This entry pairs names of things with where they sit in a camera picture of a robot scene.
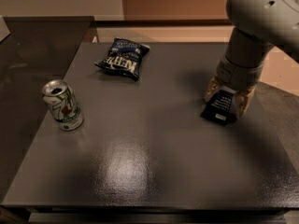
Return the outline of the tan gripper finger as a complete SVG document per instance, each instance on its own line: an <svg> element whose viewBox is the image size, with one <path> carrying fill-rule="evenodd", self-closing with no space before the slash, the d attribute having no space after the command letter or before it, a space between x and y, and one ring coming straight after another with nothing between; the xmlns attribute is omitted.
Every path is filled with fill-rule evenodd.
<svg viewBox="0 0 299 224"><path fill-rule="evenodd" d="M221 89L225 88L225 84L219 79L218 76L214 76L210 81L206 89L204 100L208 102L214 94Z"/></svg>
<svg viewBox="0 0 299 224"><path fill-rule="evenodd" d="M235 93L236 117L241 119L247 112L255 92L255 86Z"/></svg>

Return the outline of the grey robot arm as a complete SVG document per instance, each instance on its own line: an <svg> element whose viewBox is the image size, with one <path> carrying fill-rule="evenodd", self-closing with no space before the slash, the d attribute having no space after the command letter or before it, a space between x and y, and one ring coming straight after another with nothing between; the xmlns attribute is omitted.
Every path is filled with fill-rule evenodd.
<svg viewBox="0 0 299 224"><path fill-rule="evenodd" d="M299 0L227 0L226 13L234 29L205 100L211 101L223 88L233 90L235 114L240 119L248 110L272 48L299 61Z"/></svg>

